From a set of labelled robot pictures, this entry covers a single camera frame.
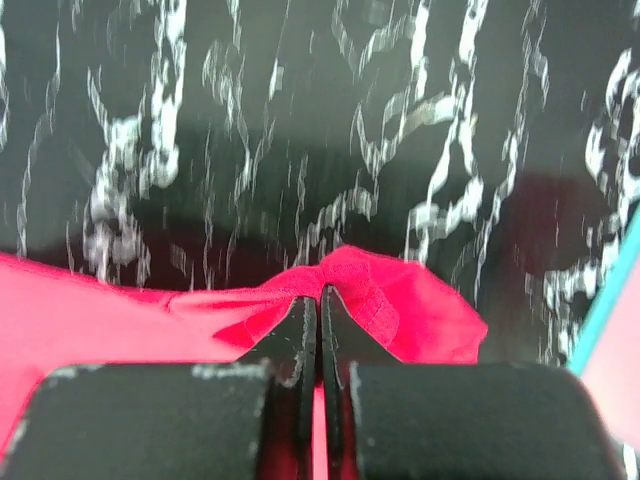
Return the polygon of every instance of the clamp jaw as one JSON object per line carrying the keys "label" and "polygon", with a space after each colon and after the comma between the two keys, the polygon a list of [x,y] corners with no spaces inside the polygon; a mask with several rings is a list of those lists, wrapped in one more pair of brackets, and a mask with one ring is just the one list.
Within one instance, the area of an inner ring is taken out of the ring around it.
{"label": "clamp jaw", "polygon": [[[324,404],[314,405],[319,389]],[[319,309],[296,299],[234,363],[54,372],[0,478],[307,480],[319,408],[329,480],[624,478],[589,395],[564,369],[402,364],[332,287]]]}

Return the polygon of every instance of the pink surface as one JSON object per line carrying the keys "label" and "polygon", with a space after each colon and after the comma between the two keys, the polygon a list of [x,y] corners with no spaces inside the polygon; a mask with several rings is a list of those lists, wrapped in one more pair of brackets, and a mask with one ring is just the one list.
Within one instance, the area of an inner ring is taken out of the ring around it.
{"label": "pink surface", "polygon": [[[319,300],[326,284],[338,289],[354,320],[398,359],[477,361],[487,326],[456,291],[418,263],[351,247],[258,288],[189,293],[115,288],[0,254],[0,460],[30,396],[55,369],[232,362],[280,322],[293,298]],[[316,401],[322,401],[321,392]],[[326,478],[321,413],[316,409],[316,478]]]}
{"label": "pink surface", "polygon": [[612,434],[640,451],[640,262],[625,284],[583,373]]}

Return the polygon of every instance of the black foam pad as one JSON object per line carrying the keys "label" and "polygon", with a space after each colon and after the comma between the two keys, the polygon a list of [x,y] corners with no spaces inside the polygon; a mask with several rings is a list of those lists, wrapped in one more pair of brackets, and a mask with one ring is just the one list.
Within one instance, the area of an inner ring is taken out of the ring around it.
{"label": "black foam pad", "polygon": [[34,395],[2,478],[297,478],[278,383],[267,363],[61,369]]}
{"label": "black foam pad", "polygon": [[541,365],[351,367],[359,478],[621,479],[580,382]]}

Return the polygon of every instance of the black clip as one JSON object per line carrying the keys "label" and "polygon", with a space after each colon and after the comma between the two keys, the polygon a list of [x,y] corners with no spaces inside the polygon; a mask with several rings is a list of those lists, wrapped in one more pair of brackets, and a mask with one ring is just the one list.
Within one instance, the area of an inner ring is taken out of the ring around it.
{"label": "black clip", "polygon": [[233,364],[54,372],[0,478],[310,480],[321,383],[329,480],[623,478],[589,395],[567,371],[401,364],[332,287],[320,322],[315,301],[298,298]]}

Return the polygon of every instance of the fabric fold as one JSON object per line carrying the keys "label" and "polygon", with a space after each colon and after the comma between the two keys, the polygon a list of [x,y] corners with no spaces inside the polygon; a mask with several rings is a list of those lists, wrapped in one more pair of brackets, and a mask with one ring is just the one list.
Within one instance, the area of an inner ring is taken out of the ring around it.
{"label": "fabric fold", "polygon": [[354,320],[411,363],[475,363],[487,326],[417,263],[342,247],[315,267],[258,288],[161,292],[117,288],[0,255],[0,458],[29,396],[74,364],[226,363],[284,318],[294,298],[335,286]]}

